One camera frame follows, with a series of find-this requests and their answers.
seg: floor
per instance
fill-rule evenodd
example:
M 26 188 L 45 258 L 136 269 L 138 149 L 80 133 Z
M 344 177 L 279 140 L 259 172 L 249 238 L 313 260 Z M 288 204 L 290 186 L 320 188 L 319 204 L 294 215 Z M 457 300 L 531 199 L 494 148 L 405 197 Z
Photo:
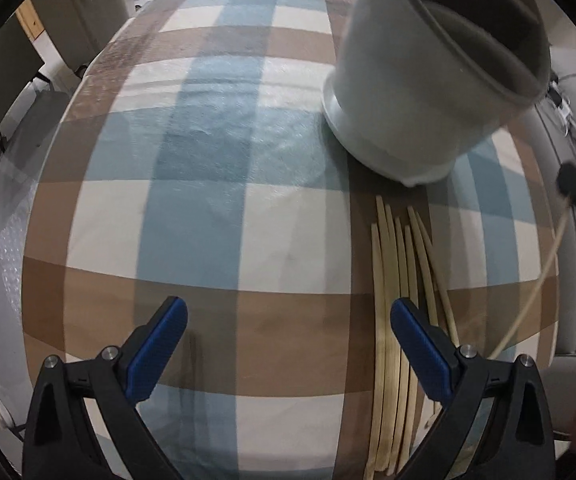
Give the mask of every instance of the floor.
M 143 5 L 150 0 L 136 0 Z M 556 46 L 576 48 L 576 28 L 552 0 L 536 0 L 548 37 Z M 58 121 L 79 79 L 63 64 L 43 33 L 36 41 L 52 87 L 30 83 L 2 122 L 10 145 L 0 158 L 0 396 L 15 422 L 26 420 L 31 383 L 20 316 L 20 270 L 34 190 Z M 18 451 L 14 451 L 18 462 Z

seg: white pot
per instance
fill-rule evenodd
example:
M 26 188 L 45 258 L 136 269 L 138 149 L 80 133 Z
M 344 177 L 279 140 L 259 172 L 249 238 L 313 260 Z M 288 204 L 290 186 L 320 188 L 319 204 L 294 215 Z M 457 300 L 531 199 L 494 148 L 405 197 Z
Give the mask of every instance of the white pot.
M 360 162 L 415 186 L 536 102 L 549 71 L 534 0 L 356 0 L 324 114 Z

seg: screw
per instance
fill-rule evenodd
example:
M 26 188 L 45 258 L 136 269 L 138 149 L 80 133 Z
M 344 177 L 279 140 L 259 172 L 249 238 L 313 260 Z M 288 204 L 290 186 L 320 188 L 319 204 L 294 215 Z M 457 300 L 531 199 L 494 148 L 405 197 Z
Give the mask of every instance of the screw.
M 59 362 L 59 358 L 56 355 L 49 355 L 44 359 L 44 366 L 46 368 L 54 368 Z
M 476 348 L 474 345 L 463 345 L 458 348 L 458 352 L 466 359 L 476 357 Z
M 112 361 L 119 355 L 119 349 L 116 346 L 107 346 L 101 350 L 101 359 L 105 361 Z
M 519 361 L 526 368 L 530 368 L 531 366 L 534 366 L 534 359 L 532 357 L 530 357 L 528 354 L 521 354 L 519 356 Z

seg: table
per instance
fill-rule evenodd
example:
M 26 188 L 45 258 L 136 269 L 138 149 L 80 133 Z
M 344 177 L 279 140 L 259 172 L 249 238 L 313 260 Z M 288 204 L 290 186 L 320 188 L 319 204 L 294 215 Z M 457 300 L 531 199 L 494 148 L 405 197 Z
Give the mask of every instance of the table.
M 419 211 L 460 338 L 486 353 L 552 245 L 512 127 L 414 189 L 337 143 L 320 95 L 351 3 L 153 1 L 91 65 L 47 158 L 22 271 L 31 378 L 47 354 L 90 358 L 184 298 L 187 332 L 139 409 L 188 478 L 363 474 L 377 194 L 404 223 Z M 557 290 L 553 269 L 503 358 L 549 363 Z

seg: wooden panel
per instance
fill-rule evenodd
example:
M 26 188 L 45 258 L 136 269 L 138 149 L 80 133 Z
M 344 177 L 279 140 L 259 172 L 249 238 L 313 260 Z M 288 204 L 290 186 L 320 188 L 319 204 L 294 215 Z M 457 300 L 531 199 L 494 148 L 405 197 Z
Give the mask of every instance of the wooden panel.
M 44 25 L 39 20 L 37 11 L 34 10 L 33 3 L 30 0 L 24 0 L 15 11 L 15 14 L 30 40 L 36 40 L 44 31 Z

